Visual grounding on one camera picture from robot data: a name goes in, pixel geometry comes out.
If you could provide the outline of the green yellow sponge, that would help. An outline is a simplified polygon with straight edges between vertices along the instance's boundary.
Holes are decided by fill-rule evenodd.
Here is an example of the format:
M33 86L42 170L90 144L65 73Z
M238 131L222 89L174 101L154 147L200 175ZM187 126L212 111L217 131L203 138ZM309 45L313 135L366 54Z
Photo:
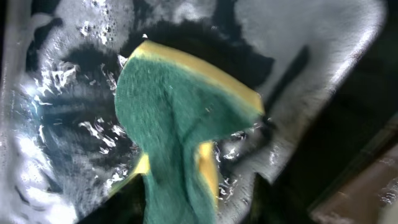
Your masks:
M218 169L213 141L250 128L260 96L214 65L149 40L118 78L117 119L142 154L145 223L214 223Z

